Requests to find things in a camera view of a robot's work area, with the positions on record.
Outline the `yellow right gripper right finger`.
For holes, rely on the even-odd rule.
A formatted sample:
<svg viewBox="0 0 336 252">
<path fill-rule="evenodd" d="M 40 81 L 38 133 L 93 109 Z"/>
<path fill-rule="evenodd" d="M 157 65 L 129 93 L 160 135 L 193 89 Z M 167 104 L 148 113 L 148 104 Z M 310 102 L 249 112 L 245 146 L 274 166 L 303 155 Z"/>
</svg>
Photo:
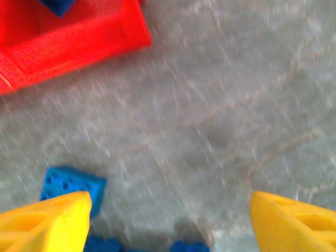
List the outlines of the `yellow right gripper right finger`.
<svg viewBox="0 0 336 252">
<path fill-rule="evenodd" d="M 336 252 L 336 212 L 254 192 L 250 220 L 260 252 Z"/>
</svg>

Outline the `blue long lego brick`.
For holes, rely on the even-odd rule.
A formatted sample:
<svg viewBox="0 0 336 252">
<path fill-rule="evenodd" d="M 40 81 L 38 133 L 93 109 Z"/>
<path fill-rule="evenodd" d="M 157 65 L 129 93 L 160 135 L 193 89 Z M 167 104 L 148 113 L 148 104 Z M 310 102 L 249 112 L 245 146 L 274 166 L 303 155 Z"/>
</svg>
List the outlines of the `blue long lego brick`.
<svg viewBox="0 0 336 252">
<path fill-rule="evenodd" d="M 46 170 L 39 199 L 44 201 L 76 191 L 87 191 L 92 201 L 90 218 L 94 218 L 100 212 L 106 185 L 105 177 L 99 177 L 72 166 L 53 166 Z"/>
</svg>

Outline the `red plastic storage bin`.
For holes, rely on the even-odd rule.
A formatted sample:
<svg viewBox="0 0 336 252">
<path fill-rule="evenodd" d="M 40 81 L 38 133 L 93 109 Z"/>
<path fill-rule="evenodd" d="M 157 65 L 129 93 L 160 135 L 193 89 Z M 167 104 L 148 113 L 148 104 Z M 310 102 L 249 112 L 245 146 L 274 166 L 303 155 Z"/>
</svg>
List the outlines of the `red plastic storage bin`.
<svg viewBox="0 0 336 252">
<path fill-rule="evenodd" d="M 151 44 L 145 0 L 76 0 L 62 17 L 38 0 L 0 0 L 0 95 Z"/>
</svg>

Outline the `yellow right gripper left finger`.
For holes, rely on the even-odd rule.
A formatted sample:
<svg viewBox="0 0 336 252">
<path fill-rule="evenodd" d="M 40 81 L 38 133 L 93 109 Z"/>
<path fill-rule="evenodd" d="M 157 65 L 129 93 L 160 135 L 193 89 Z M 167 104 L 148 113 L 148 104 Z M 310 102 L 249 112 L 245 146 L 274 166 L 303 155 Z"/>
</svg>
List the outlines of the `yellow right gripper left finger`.
<svg viewBox="0 0 336 252">
<path fill-rule="evenodd" d="M 0 252 L 83 252 L 91 205 L 77 191 L 0 213 Z"/>
</svg>

